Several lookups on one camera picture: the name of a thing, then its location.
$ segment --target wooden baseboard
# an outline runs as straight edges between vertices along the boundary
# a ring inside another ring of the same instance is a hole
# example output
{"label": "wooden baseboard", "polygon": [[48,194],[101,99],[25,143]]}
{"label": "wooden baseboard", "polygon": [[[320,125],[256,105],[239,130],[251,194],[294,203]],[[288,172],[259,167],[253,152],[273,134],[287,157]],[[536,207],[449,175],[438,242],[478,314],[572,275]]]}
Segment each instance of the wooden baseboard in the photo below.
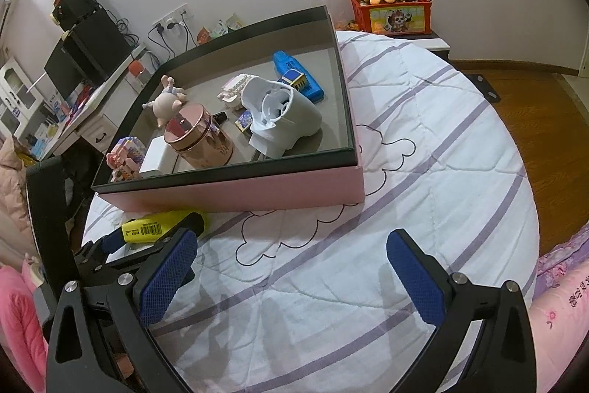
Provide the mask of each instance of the wooden baseboard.
{"label": "wooden baseboard", "polygon": [[522,60],[488,60],[488,59],[451,59],[450,64],[456,70],[533,70],[549,74],[579,75],[579,71],[570,67],[525,62]]}

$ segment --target rose gold jar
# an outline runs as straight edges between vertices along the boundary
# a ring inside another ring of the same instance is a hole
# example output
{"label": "rose gold jar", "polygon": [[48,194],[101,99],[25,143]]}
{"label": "rose gold jar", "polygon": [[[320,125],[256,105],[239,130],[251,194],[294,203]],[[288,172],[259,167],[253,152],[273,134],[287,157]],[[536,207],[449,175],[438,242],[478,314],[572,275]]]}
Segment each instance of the rose gold jar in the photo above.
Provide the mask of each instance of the rose gold jar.
{"label": "rose gold jar", "polygon": [[199,103],[186,105],[168,122],[164,140],[194,168],[225,165],[233,153],[231,139]]}

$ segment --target red basket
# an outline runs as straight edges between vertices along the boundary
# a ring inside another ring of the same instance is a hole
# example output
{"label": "red basket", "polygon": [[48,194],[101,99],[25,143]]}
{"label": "red basket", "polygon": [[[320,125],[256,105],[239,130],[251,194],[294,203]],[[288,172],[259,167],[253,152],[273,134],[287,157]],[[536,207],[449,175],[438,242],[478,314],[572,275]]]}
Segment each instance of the red basket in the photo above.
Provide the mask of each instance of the red basket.
{"label": "red basket", "polygon": [[373,6],[363,0],[352,1],[356,23],[364,32],[385,36],[431,34],[429,24],[432,3],[416,2],[381,3]]}

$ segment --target pink box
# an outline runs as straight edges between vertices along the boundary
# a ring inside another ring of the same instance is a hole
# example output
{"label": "pink box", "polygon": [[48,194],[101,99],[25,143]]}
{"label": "pink box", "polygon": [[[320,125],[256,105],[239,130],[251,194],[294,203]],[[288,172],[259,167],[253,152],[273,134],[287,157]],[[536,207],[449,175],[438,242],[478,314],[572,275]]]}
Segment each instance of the pink box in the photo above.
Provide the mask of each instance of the pink box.
{"label": "pink box", "polygon": [[[254,160],[255,150],[234,125],[238,113],[217,99],[220,88],[238,73],[276,80],[272,54],[296,57],[325,91],[317,103],[323,123],[317,134],[300,139],[279,159]],[[324,7],[285,14],[252,24],[198,46],[163,64],[121,123],[113,144],[138,137],[145,145],[161,135],[155,117],[142,104],[161,92],[160,79],[172,76],[189,102],[209,112],[224,110],[222,125],[233,140],[228,165],[193,169],[179,159],[175,171],[154,178],[108,182],[103,161],[92,188],[124,211],[263,211],[323,207],[364,201],[364,177],[346,77],[335,33]]]}

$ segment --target barcode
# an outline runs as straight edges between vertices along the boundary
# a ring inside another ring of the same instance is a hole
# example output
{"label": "barcode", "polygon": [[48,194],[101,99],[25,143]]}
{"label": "barcode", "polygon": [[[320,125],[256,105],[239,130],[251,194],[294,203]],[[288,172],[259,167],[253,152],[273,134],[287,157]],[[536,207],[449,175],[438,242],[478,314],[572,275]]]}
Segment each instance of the barcode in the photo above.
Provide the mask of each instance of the barcode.
{"label": "barcode", "polygon": [[161,235],[161,225],[158,222],[143,225],[141,235]]}

